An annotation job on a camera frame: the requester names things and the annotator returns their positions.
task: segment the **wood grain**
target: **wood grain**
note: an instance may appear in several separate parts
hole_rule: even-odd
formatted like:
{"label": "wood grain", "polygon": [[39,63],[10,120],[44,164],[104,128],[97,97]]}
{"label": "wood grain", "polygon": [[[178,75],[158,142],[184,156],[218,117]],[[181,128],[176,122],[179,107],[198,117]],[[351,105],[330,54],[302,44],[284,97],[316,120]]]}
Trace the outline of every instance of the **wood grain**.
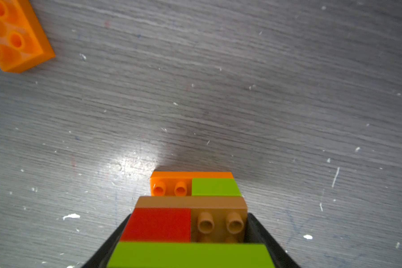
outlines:
{"label": "wood grain", "polygon": [[231,171],[304,268],[402,267],[402,1],[31,4],[57,57],[0,71],[1,268],[80,267],[155,169]]}

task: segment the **orange lego brick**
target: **orange lego brick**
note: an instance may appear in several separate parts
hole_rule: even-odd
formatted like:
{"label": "orange lego brick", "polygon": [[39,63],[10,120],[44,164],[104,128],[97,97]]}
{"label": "orange lego brick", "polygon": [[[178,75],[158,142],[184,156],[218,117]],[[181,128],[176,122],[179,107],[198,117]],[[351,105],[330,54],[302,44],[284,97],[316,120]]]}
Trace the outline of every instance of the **orange lego brick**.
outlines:
{"label": "orange lego brick", "polygon": [[20,73],[55,57],[28,0],[0,0],[0,69]]}
{"label": "orange lego brick", "polygon": [[189,208],[136,208],[131,214],[120,241],[190,242]]}
{"label": "orange lego brick", "polygon": [[141,196],[136,208],[190,208],[191,241],[242,242],[247,204],[239,196]]}
{"label": "orange lego brick", "polygon": [[150,176],[152,196],[191,196],[192,179],[233,179],[230,172],[167,172],[154,171]]}

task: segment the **lego brick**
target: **lego brick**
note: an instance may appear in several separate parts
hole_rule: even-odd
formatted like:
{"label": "lego brick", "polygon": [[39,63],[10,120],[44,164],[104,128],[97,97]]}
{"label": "lego brick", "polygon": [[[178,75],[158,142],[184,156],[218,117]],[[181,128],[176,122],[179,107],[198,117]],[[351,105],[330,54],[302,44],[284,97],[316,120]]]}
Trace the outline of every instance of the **lego brick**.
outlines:
{"label": "lego brick", "polygon": [[274,268],[263,244],[120,242],[108,268]]}
{"label": "lego brick", "polygon": [[241,193],[235,180],[194,178],[192,196],[241,196]]}
{"label": "lego brick", "polygon": [[154,171],[150,176],[152,196],[191,196],[193,178],[233,179],[230,172],[163,172]]}
{"label": "lego brick", "polygon": [[0,69],[20,73],[55,57],[28,0],[0,0]]}
{"label": "lego brick", "polygon": [[238,196],[141,196],[136,208],[191,209],[191,241],[241,243],[247,221],[247,205]]}
{"label": "lego brick", "polygon": [[136,208],[120,241],[190,242],[189,208]]}

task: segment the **orange lego stud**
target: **orange lego stud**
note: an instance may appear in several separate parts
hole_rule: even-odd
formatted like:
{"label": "orange lego stud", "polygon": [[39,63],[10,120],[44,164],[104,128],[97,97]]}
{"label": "orange lego stud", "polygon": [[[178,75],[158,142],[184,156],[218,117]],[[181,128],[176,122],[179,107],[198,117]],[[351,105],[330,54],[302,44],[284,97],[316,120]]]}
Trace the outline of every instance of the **orange lego stud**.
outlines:
{"label": "orange lego stud", "polygon": [[174,188],[175,196],[186,196],[188,193],[188,187],[184,181],[179,181],[176,183],[176,187]]}
{"label": "orange lego stud", "polygon": [[55,57],[28,0],[0,0],[0,69],[20,73]]}
{"label": "orange lego stud", "polygon": [[153,196],[163,196],[165,195],[167,187],[163,181],[158,181],[153,185]]}

